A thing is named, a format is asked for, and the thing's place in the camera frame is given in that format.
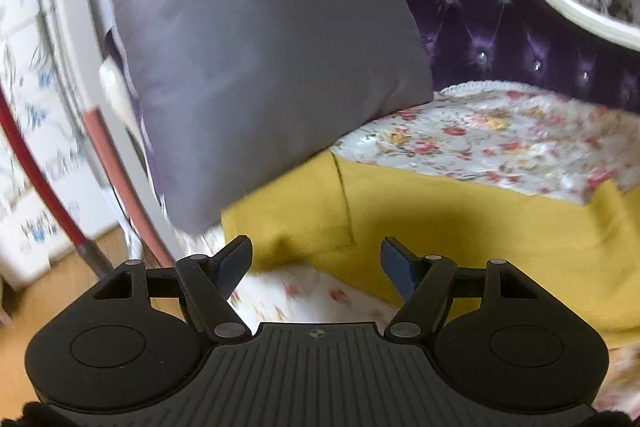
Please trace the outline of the purple tufted chaise lounge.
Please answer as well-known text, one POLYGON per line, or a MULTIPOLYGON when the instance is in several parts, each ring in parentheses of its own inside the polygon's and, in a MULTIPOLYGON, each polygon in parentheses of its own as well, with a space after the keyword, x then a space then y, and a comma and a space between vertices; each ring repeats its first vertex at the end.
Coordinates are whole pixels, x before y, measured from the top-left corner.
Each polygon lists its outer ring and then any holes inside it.
POLYGON ((433 94, 475 79, 515 80, 630 110, 639 59, 563 20, 544 0, 405 0, 433 94))

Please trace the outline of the floral bedspread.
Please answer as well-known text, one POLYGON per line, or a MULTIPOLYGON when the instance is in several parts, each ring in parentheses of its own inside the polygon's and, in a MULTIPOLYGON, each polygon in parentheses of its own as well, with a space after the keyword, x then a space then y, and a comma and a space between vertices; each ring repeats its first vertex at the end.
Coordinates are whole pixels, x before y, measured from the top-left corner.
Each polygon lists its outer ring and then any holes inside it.
MULTIPOLYGON (((365 124, 326 152, 362 165, 495 185, 577 205, 587 204, 608 180, 620 191, 639 193, 636 115, 514 82, 448 88, 432 103, 365 124)), ((203 234, 178 239, 187 254, 213 254, 228 241, 221 221, 203 234)), ((254 261, 231 303, 250 326, 357 321, 385 326, 400 305, 308 263, 258 271, 254 261)), ((610 369, 596 407, 637 416, 639 338, 608 349, 610 369)))

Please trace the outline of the grey square cushion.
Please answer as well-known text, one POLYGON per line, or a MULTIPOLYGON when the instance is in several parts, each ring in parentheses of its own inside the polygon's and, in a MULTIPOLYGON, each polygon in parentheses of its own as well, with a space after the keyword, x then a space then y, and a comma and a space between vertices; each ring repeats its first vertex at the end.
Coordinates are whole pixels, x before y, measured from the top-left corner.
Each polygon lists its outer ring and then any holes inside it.
POLYGON ((433 98, 405 0, 112 0, 176 228, 227 208, 365 122, 433 98))

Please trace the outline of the red vacuum pole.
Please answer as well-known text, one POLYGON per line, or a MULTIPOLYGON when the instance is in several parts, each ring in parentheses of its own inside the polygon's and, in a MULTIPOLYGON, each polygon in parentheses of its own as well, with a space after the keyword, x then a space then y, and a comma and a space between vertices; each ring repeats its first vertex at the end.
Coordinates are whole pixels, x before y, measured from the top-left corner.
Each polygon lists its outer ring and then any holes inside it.
POLYGON ((78 255, 99 279, 106 277, 113 270, 111 261, 107 259, 92 239, 85 236, 58 199, 58 195, 55 194, 32 156, 4 94, 1 95, 1 128, 27 178, 32 182, 32 186, 54 220, 58 222, 60 228, 74 245, 78 255))

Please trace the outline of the mustard yellow knit sweater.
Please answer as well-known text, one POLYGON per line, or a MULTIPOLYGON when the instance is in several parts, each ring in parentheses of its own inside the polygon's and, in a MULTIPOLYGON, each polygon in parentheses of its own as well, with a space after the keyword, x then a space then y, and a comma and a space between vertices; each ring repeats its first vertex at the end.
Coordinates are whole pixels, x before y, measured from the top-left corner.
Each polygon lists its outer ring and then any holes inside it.
POLYGON ((639 338, 639 193, 610 180, 577 205, 326 152, 228 207, 221 224, 227 239, 250 238, 258 271, 308 263, 393 305, 387 237, 462 267, 506 259, 609 346, 639 338))

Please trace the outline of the white door frame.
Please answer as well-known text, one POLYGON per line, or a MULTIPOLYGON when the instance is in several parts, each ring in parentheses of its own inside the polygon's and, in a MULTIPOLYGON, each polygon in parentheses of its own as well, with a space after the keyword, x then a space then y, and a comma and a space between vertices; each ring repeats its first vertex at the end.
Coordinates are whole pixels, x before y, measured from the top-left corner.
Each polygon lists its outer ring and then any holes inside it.
POLYGON ((94 0, 43 0, 47 30, 62 70, 63 93, 78 120, 81 144, 99 182, 111 187, 132 233, 163 267, 183 251, 146 173, 142 138, 126 82, 103 53, 94 0))

